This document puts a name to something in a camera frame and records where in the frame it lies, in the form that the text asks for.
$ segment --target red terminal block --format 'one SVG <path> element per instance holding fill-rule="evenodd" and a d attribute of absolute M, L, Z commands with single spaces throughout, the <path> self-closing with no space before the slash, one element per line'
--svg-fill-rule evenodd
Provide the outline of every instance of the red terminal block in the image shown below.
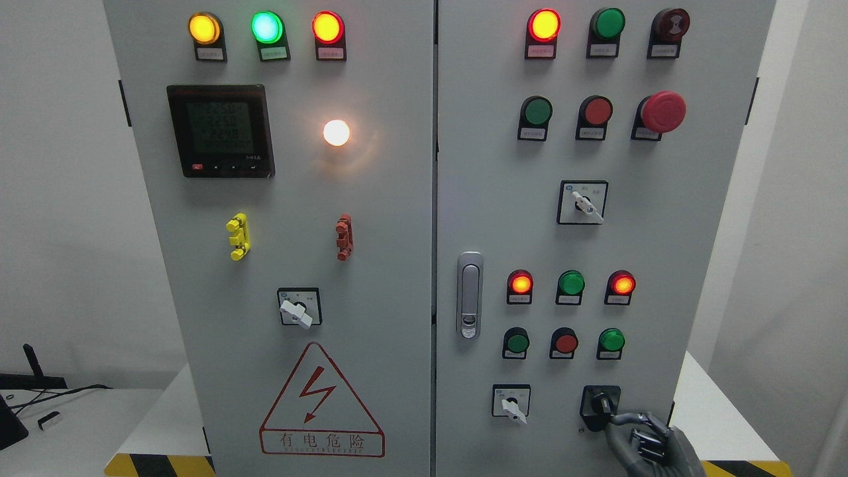
<path fill-rule="evenodd" d="M 338 247 L 338 258 L 346 261 L 354 253 L 354 227 L 349 214 L 342 214 L 336 222 L 336 246 Z"/>

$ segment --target white table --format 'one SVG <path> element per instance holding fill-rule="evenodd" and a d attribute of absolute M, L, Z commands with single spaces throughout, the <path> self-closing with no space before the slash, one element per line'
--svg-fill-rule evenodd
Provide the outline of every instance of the white table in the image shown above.
<path fill-rule="evenodd" d="M 0 390 L 10 406 L 38 393 Z M 20 415 L 30 436 L 0 451 L 2 477 L 102 477 L 121 442 L 162 395 L 161 390 L 88 390 L 27 407 Z M 63 421 L 41 431 L 38 419 L 59 411 Z"/>
<path fill-rule="evenodd" d="M 674 401 L 672 424 L 686 433 L 701 460 L 778 460 L 689 353 Z M 209 455 L 202 427 L 186 365 L 118 452 Z"/>

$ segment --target white wall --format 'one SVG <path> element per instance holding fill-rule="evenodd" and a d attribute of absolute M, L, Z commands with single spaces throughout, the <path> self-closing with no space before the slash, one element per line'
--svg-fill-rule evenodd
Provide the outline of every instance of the white wall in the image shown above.
<path fill-rule="evenodd" d="M 796 477 L 848 465 L 845 19 L 810 1 L 710 367 Z"/>
<path fill-rule="evenodd" d="M 722 220 L 712 247 L 710 266 L 695 313 L 689 338 L 689 353 L 709 371 L 718 330 L 730 296 L 748 221 L 754 207 L 768 146 L 778 119 L 786 80 L 809 0 L 777 0 L 760 62 L 760 84 L 756 92 L 750 122 L 745 127 L 734 173 L 730 178 Z"/>
<path fill-rule="evenodd" d="M 0 2 L 0 372 L 165 387 L 180 330 L 98 0 Z"/>

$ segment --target yellow black hazard stripe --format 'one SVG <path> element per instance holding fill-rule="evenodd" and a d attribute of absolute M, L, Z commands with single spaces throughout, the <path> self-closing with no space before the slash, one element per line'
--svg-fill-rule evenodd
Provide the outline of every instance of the yellow black hazard stripe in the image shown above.
<path fill-rule="evenodd" d="M 701 464 L 707 477 L 792 477 L 785 462 L 711 460 Z"/>
<path fill-rule="evenodd" d="M 212 457 L 115 454 L 103 473 L 108 477 L 215 477 Z"/>
<path fill-rule="evenodd" d="M 792 477 L 783 462 L 703 461 L 707 477 Z M 215 477 L 212 457 L 115 454 L 108 477 Z"/>

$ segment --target green indicator light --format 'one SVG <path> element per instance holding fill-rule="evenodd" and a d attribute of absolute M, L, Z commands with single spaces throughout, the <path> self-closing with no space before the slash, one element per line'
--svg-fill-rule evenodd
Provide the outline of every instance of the green indicator light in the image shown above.
<path fill-rule="evenodd" d="M 273 12 L 256 12 L 250 28 L 260 43 L 270 45 L 282 38 L 282 20 Z"/>
<path fill-rule="evenodd" d="M 524 117 L 535 125 L 544 124 L 545 121 L 550 119 L 552 113 L 550 103 L 541 98 L 534 99 L 524 109 Z"/>
<path fill-rule="evenodd" d="M 529 347 L 530 340 L 527 339 L 527 336 L 523 336 L 521 334 L 513 334 L 506 341 L 506 349 L 513 353 L 523 353 L 524 351 L 527 351 L 527 348 Z"/>
<path fill-rule="evenodd" d="M 620 351 L 624 347 L 624 333 L 620 329 L 608 329 L 600 335 L 600 345 L 607 351 Z"/>
<path fill-rule="evenodd" d="M 580 295 L 586 288 L 586 281 L 580 272 L 565 272 L 560 276 L 560 291 L 566 295 Z"/>
<path fill-rule="evenodd" d="M 624 13 L 618 8 L 604 8 L 592 19 L 592 32 L 595 35 L 611 40 L 624 31 Z"/>

